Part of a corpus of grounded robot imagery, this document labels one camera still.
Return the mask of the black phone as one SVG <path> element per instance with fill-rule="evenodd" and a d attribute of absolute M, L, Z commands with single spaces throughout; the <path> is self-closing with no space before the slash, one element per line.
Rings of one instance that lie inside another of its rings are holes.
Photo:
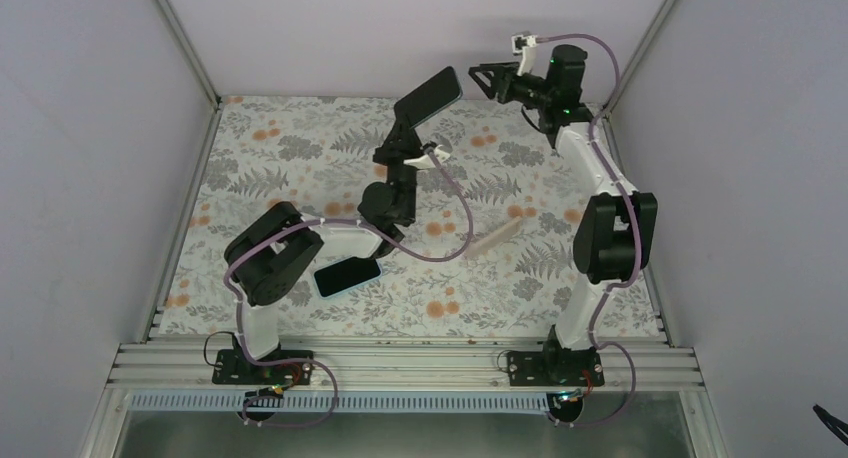
<path fill-rule="evenodd" d="M 462 96 L 456 70 L 447 66 L 395 103 L 395 120 L 409 128 L 416 128 Z"/>

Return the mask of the beige phone case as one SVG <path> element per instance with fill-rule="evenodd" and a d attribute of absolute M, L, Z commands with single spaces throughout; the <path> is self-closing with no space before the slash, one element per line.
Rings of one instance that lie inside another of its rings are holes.
<path fill-rule="evenodd" d="M 521 216 L 512 218 L 501 227 L 473 242 L 465 251 L 464 256 L 468 259 L 474 259 L 475 257 L 506 243 L 521 230 L 523 221 L 524 218 Z"/>

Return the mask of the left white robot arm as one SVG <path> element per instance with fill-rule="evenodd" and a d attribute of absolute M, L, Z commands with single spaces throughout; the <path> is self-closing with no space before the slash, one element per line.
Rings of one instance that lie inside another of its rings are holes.
<path fill-rule="evenodd" d="M 369 184 L 353 220 L 310 218 L 279 202 L 225 248 L 226 282 L 243 290 L 237 301 L 238 368 L 255 383 L 278 369 L 275 304 L 317 258 L 374 262 L 390 253 L 416 218 L 417 173 L 432 164 L 410 121 L 396 119 L 373 160 L 386 166 L 384 181 Z"/>

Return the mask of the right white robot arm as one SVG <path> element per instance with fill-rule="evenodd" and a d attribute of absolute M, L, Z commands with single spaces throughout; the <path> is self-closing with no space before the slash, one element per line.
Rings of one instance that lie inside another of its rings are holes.
<path fill-rule="evenodd" d="M 614 289 L 631 285 L 647 265 L 658 202 L 626 179 L 598 139 L 600 117 L 582 102 L 587 52 L 555 46 L 544 76 L 531 71 L 535 47 L 529 39 L 520 39 L 514 53 L 516 62 L 479 64 L 468 74 L 488 99 L 537 112 L 532 127 L 569 160 L 588 197 L 572 244 L 579 280 L 540 353 L 544 377 L 565 385 L 599 367 L 594 329 L 600 311 Z"/>

